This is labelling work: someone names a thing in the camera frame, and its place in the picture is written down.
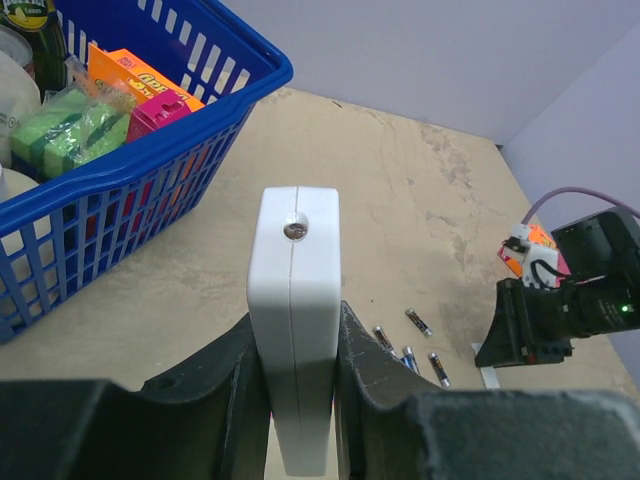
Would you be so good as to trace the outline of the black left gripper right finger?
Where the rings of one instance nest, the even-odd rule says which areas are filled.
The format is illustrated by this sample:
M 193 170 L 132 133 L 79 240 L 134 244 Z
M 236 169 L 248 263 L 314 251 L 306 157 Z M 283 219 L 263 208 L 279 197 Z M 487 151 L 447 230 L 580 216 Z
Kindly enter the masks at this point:
M 341 307 L 343 479 L 635 479 L 639 411 L 605 391 L 456 391 L 418 376 Z

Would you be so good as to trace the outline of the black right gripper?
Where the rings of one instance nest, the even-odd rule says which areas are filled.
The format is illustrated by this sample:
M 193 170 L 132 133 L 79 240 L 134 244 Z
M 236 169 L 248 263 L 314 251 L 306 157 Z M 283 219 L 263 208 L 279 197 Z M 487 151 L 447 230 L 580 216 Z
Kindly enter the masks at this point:
M 491 326 L 475 354 L 478 368 L 508 368 L 560 364 L 573 354 L 567 339 L 552 339 L 536 318 L 536 298 L 541 290 L 527 288 L 520 280 L 496 283 L 496 303 Z

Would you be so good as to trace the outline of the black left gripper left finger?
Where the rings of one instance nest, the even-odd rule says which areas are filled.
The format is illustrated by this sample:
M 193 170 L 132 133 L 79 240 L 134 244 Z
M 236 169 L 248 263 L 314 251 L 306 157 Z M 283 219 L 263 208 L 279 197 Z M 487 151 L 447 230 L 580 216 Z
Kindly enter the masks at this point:
M 1 384 L 4 479 L 261 479 L 265 381 L 251 321 L 129 391 Z

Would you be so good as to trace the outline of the white battery cover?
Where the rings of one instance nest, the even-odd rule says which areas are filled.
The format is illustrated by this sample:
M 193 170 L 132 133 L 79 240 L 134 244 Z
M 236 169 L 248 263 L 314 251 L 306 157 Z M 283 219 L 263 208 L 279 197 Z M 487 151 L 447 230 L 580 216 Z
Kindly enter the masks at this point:
M 472 343 L 474 354 L 479 353 L 482 343 Z M 500 383 L 494 367 L 477 367 L 480 371 L 484 386 L 487 390 L 500 389 Z

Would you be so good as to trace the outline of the white air conditioner remote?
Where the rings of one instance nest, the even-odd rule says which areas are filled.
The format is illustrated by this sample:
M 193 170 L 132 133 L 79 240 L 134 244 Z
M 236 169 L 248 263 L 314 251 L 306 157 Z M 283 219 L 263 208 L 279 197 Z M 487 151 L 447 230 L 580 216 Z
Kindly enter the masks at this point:
M 264 190 L 247 277 L 284 469 L 326 472 L 342 299 L 337 190 Z

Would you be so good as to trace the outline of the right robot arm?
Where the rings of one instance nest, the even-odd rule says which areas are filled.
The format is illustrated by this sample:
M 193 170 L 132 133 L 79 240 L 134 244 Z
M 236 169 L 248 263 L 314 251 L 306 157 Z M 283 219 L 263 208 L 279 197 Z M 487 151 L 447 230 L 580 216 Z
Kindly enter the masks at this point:
M 639 225 L 613 207 L 553 231 L 569 273 L 557 287 L 507 278 L 477 367 L 558 364 L 574 339 L 639 327 Z

